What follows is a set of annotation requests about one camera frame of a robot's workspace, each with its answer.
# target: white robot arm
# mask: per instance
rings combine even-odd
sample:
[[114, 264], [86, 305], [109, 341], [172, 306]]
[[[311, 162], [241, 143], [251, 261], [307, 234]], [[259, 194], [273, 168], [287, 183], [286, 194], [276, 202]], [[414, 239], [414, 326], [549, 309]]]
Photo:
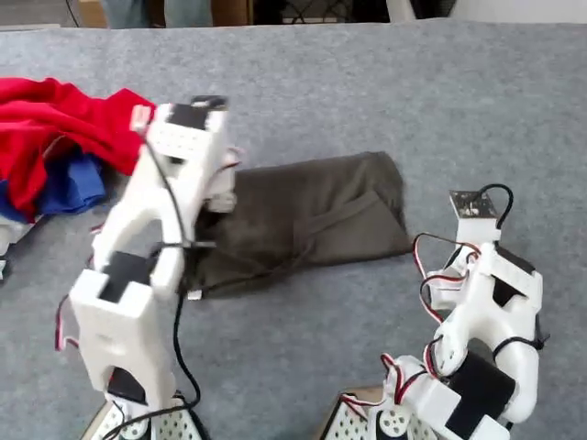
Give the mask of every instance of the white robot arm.
[[[121, 408], [125, 420], [174, 406], [177, 390], [157, 302], [177, 297], [184, 251], [197, 246], [194, 222], [203, 206], [228, 212], [235, 203], [236, 158], [227, 142], [224, 98], [160, 105], [150, 119], [148, 108], [135, 108], [132, 126], [145, 145], [124, 195], [94, 240], [94, 268], [83, 271], [70, 293], [90, 381]], [[161, 220], [164, 243], [157, 260], [124, 252], [151, 220]], [[121, 434], [154, 440], [159, 432], [153, 423], [149, 427], [145, 418]]]
[[[422, 288], [430, 289], [429, 301], [423, 290], [421, 299], [439, 326], [423, 362], [382, 357], [389, 373], [382, 401], [369, 411], [370, 439], [508, 440], [508, 428], [534, 410], [537, 351], [544, 345], [537, 319], [542, 277], [497, 244], [503, 219], [496, 222], [487, 196], [475, 198], [476, 192], [451, 194], [459, 232], [444, 269], [424, 271], [417, 244], [431, 235], [415, 239]], [[443, 309], [450, 311], [446, 319], [437, 312]], [[468, 350], [473, 338], [492, 350], [493, 362]], [[372, 406], [349, 396], [344, 402], [355, 409]]]

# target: red cloth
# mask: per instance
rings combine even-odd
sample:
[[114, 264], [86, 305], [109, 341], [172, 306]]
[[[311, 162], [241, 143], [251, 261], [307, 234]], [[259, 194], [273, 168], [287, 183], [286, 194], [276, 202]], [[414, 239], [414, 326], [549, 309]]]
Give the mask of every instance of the red cloth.
[[[44, 160], [75, 144], [116, 170], [132, 173], [140, 147], [139, 136], [129, 129], [135, 105], [153, 107], [128, 89], [99, 99], [52, 78], [0, 79], [0, 181], [8, 179], [12, 205], [32, 219], [35, 198], [47, 180]], [[59, 136], [64, 139], [48, 152]]]

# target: table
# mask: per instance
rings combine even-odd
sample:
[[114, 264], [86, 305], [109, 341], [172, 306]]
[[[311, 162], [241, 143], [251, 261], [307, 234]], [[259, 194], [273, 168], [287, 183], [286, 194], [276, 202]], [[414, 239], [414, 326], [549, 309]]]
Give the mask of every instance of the table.
[[[454, 236], [449, 189], [509, 184], [503, 244], [543, 274], [552, 333], [537, 409], [513, 438], [576, 439], [587, 430], [586, 37], [582, 25], [453, 20], [55, 29], [0, 34], [0, 74], [54, 76], [100, 96], [129, 87], [156, 102], [226, 94], [246, 167], [387, 151], [405, 179], [412, 233]], [[55, 306], [95, 224], [91, 213], [56, 217], [10, 251], [14, 271], [0, 289], [6, 439], [76, 438], [102, 402], [77, 355], [52, 351]], [[425, 264], [447, 252], [423, 250]], [[410, 257], [390, 258], [188, 304], [180, 338], [213, 438], [308, 438], [338, 390], [380, 382], [382, 351], [418, 355], [434, 330], [418, 283]], [[168, 334], [170, 309], [161, 307]]]

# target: person's legs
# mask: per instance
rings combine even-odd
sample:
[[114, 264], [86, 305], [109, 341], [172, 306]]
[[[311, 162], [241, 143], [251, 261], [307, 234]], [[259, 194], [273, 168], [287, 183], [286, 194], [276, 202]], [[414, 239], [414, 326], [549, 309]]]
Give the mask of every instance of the person's legs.
[[146, 0], [102, 0], [108, 27], [112, 29], [150, 28]]
[[212, 26], [210, 0], [165, 0], [167, 28]]

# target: folded garment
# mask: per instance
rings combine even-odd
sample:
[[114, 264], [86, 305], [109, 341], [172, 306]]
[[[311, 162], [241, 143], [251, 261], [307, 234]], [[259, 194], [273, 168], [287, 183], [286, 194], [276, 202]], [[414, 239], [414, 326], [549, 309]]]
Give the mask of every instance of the folded garment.
[[130, 174], [140, 146], [129, 128], [135, 105], [152, 107], [127, 89], [99, 99], [51, 78], [0, 79], [0, 181], [8, 180], [10, 204], [33, 221], [47, 180], [45, 161], [75, 146]]
[[[105, 197], [100, 163], [79, 149], [46, 163], [47, 181], [35, 205], [37, 215], [79, 214], [96, 206]], [[8, 200], [8, 181], [0, 181], [0, 215], [27, 223], [26, 217]]]
[[239, 171], [237, 205], [200, 215], [200, 251], [186, 267], [192, 289], [211, 292], [293, 269], [408, 252], [402, 178], [385, 153]]

